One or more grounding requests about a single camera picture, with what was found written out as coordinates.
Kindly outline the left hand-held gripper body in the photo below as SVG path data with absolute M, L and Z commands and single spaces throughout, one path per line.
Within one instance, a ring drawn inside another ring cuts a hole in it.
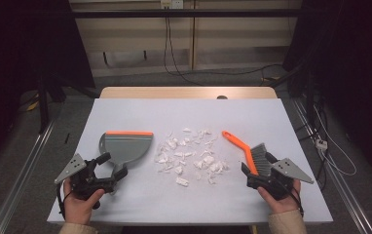
M 72 189 L 85 199 L 90 198 L 97 189 L 103 189 L 106 193 L 113 192 L 116 180 L 113 176 L 98 178 L 94 171 L 97 166 L 95 159 L 84 160 L 76 153 L 57 176 L 55 184 L 61 184 L 69 177 Z

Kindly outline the orange brush with grey bristles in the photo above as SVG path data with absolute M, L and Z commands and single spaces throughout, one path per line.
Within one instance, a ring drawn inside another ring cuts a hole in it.
M 223 131 L 222 136 L 243 151 L 246 165 L 252 174 L 257 176 L 268 176 L 270 174 L 272 164 L 266 158 L 267 149 L 264 143 L 250 147 L 237 136 L 227 131 Z

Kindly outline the grey dustpan with orange lip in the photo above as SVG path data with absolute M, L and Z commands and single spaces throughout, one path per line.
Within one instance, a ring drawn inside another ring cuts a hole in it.
M 107 131 L 100 137 L 98 148 L 101 154 L 110 153 L 113 169 L 121 169 L 141 158 L 150 148 L 153 137 L 152 132 Z

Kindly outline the pile of white paper scraps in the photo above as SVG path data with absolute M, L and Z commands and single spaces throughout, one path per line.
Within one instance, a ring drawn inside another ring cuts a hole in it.
M 171 175 L 183 187 L 193 180 L 216 184 L 217 178 L 230 170 L 227 160 L 216 149 L 218 138 L 208 128 L 185 127 L 167 133 L 154 155 L 158 173 Z

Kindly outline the person's right hand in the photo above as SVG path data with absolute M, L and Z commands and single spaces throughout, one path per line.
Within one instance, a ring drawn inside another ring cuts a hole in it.
M 286 212 L 291 212 L 299 209 L 300 203 L 300 189 L 301 182 L 298 179 L 293 181 L 293 189 L 291 191 L 292 195 L 286 197 L 282 200 L 275 200 L 274 197 L 263 187 L 257 189 L 259 195 L 265 200 L 271 209 L 271 214 L 282 214 Z

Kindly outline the person's left hand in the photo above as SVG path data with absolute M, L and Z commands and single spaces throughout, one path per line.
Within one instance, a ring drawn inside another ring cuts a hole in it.
M 97 189 L 90 198 L 82 200 L 72 190 L 69 178 L 63 183 L 63 192 L 65 194 L 63 200 L 65 221 L 82 225 L 88 225 L 90 223 L 93 206 L 105 194 L 103 189 Z

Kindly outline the white table cover board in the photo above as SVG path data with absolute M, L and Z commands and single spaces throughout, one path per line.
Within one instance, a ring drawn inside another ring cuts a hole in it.
M 154 162 L 158 143 L 171 131 L 211 129 L 216 149 L 230 170 L 217 183 L 193 180 L 179 186 Z M 126 99 L 100 98 L 77 146 L 86 159 L 99 153 L 107 131 L 152 132 L 146 154 L 128 165 L 129 173 L 114 195 L 106 195 L 92 220 L 121 225 L 246 225 L 266 221 L 268 206 L 247 187 L 243 152 L 222 136 L 227 131 L 250 147 L 264 143 L 279 159 L 289 158 L 306 174 L 312 170 L 278 98 L 264 99 Z

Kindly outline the black metal stand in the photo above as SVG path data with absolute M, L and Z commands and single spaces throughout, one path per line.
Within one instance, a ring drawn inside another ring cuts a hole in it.
M 64 102 L 66 94 L 63 91 L 60 79 L 55 75 L 41 75 L 37 79 L 38 101 L 40 105 L 40 131 L 42 134 L 49 125 L 48 98 L 50 96 L 54 102 Z
M 306 96 L 307 120 L 310 124 L 314 125 L 314 75 L 311 67 L 303 62 L 276 81 L 273 81 L 269 84 L 269 87 L 275 89 L 283 83 L 287 85 L 291 97 L 299 98 L 301 95 Z

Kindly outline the wooden table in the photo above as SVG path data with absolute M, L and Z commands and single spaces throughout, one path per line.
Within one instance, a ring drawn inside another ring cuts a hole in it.
M 101 98 L 277 98 L 270 87 L 106 87 Z

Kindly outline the yellow floor object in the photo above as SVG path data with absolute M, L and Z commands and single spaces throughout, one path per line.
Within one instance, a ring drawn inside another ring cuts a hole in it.
M 39 95 L 36 94 L 30 101 L 30 103 L 28 104 L 28 106 L 26 107 L 26 110 L 27 111 L 32 111 L 34 110 L 37 105 L 39 104 Z

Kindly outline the dark curtain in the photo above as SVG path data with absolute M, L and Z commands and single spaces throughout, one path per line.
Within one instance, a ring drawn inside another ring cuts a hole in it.
M 294 68 L 326 24 L 315 62 L 316 82 L 372 166 L 372 0 L 301 0 L 303 10 L 283 67 Z
M 0 0 L 0 148 L 24 92 L 94 86 L 70 1 Z

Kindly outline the beige wooden cabinet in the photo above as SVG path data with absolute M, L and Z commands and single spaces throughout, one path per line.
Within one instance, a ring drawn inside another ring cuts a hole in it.
M 183 0 L 185 9 L 297 9 L 301 0 Z M 161 8 L 161 0 L 71 0 L 79 10 Z M 283 62 L 295 17 L 77 19 L 95 77 Z

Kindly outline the black horizontal metal bar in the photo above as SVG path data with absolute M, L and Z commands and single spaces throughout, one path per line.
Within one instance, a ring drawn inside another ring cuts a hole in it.
M 286 18 L 305 15 L 296 9 L 260 10 L 123 10 L 123 11 L 73 11 L 77 19 L 106 18 Z

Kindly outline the metal floor rail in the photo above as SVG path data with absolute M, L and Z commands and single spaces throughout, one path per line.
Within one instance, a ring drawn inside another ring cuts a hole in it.
M 363 207 L 359 204 L 358 200 L 356 199 L 353 191 L 350 189 L 349 185 L 345 180 L 345 176 L 355 176 L 356 175 L 356 165 L 351 159 L 351 157 L 345 152 L 345 150 L 331 137 L 329 132 L 327 131 L 327 127 L 324 125 L 320 115 L 316 107 L 314 106 L 314 115 L 317 117 L 324 135 L 322 136 L 319 131 L 313 127 L 307 120 L 306 115 L 306 107 L 299 99 L 293 99 L 292 104 L 294 105 L 302 123 L 305 125 L 305 129 L 308 134 L 311 134 L 311 141 L 312 143 L 316 143 L 317 139 L 323 139 L 327 137 L 327 139 L 348 159 L 348 161 L 353 165 L 353 172 L 346 173 L 342 171 L 337 164 L 335 163 L 332 155 L 329 153 L 328 150 L 321 150 L 317 151 L 317 154 L 320 159 L 324 160 L 327 164 L 327 173 L 330 175 L 342 201 L 344 202 L 355 226 L 357 227 L 360 234 L 372 234 L 372 225 L 368 216 L 366 215 Z
M 5 234 L 12 216 L 19 204 L 19 200 L 24 192 L 25 186 L 30 180 L 31 174 L 33 173 L 37 162 L 41 157 L 41 154 L 44 150 L 45 145 L 47 144 L 48 139 L 52 134 L 55 124 L 56 120 L 51 120 L 47 124 L 45 129 L 38 135 L 13 187 L 4 200 L 0 208 L 0 234 Z

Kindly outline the white wall outlet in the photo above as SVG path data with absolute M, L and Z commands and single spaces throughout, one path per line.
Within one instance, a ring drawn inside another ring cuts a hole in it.
M 183 0 L 161 0 L 162 9 L 180 10 L 184 8 Z

